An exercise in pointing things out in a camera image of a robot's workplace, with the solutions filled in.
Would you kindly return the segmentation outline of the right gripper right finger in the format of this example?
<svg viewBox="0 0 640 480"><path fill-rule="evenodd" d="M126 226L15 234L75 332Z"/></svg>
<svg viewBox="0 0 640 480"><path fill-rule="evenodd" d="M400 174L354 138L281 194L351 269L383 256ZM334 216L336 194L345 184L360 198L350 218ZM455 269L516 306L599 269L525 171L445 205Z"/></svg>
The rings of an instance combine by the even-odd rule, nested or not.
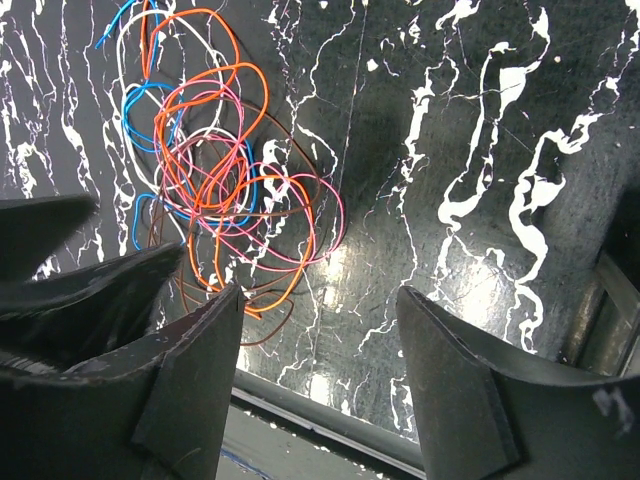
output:
<svg viewBox="0 0 640 480"><path fill-rule="evenodd" d="M526 353L411 287L396 311L430 479L635 479L639 379Z"/></svg>

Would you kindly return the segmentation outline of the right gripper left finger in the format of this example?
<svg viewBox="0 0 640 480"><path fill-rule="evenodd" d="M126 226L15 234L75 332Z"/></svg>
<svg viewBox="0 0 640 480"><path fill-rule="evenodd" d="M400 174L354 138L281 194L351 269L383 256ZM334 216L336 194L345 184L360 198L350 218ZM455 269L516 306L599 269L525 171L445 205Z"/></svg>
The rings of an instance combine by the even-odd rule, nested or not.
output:
<svg viewBox="0 0 640 480"><path fill-rule="evenodd" d="M5 479L212 479L242 334L228 286L189 315L60 373L1 372Z"/></svg>

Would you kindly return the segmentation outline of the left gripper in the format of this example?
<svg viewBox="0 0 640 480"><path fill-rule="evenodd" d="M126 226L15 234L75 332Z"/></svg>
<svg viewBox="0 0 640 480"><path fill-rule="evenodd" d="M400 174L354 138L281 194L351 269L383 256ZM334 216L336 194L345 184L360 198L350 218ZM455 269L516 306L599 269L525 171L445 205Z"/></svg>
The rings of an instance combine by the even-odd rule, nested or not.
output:
<svg viewBox="0 0 640 480"><path fill-rule="evenodd" d="M1 203L1 365L66 370L141 338L184 249L165 244L36 280L97 211L88 195Z"/></svg>

